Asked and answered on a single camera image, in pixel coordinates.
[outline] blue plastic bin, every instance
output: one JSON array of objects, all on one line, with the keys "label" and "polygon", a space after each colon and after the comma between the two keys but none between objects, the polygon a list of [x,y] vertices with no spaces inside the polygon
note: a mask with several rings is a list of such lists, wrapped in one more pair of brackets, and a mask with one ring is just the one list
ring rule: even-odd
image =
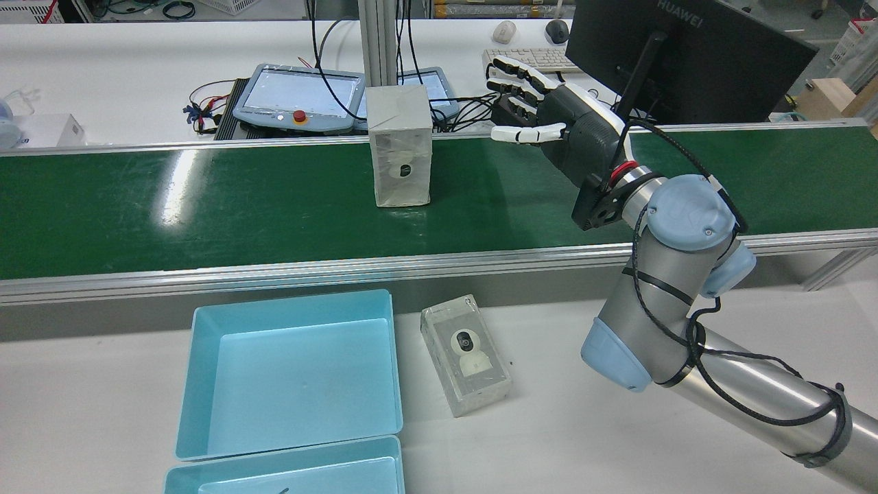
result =
[{"label": "blue plastic bin", "polygon": [[195,311],[176,440],[180,460],[376,437],[401,428],[386,290]]},{"label": "blue plastic bin", "polygon": [[165,494],[403,494],[399,440],[384,436],[171,469]]}]

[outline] monitor stand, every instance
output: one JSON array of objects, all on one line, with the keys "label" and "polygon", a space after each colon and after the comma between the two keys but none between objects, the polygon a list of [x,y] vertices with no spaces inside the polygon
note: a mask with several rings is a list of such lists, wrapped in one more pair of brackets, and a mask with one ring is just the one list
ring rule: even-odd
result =
[{"label": "monitor stand", "polygon": [[619,118],[622,120],[628,121],[628,118],[630,118],[631,110],[634,109],[634,104],[637,101],[637,95],[643,89],[646,76],[649,74],[652,63],[655,62],[656,54],[665,40],[667,40],[667,33],[653,31],[646,41],[644,51],[640,52],[640,58],[634,67],[634,72],[631,73],[631,78],[628,80],[628,84],[625,85],[622,99],[615,106],[615,114],[619,115]]}]

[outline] computer mouse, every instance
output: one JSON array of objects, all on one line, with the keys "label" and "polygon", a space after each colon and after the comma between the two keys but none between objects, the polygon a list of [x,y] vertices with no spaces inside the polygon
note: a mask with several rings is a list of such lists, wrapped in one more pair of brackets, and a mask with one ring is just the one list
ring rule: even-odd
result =
[{"label": "computer mouse", "polygon": [[552,43],[560,45],[570,38],[570,29],[567,28],[567,23],[563,19],[554,18],[546,25],[546,36]]},{"label": "computer mouse", "polygon": [[503,22],[499,23],[496,28],[494,28],[491,39],[497,41],[498,43],[506,45],[509,43],[514,35],[515,23],[511,20],[504,20]]}]

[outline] gray box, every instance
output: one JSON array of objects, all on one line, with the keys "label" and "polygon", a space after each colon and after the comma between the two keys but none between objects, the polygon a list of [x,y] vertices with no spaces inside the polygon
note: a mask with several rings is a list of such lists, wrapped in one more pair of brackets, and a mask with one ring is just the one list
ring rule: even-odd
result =
[{"label": "gray box", "polygon": [[509,393],[512,377],[472,295],[424,309],[421,335],[455,417]]},{"label": "gray box", "polygon": [[366,88],[366,118],[375,175],[375,204],[428,204],[433,118],[427,89],[422,85]]}]

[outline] black monitor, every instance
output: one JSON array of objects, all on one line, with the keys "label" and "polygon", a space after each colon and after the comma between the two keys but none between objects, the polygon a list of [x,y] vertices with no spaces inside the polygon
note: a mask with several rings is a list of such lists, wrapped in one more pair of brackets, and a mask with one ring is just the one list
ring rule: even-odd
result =
[{"label": "black monitor", "polygon": [[617,114],[663,124],[765,121],[816,53],[718,0],[578,0],[567,43]]}]

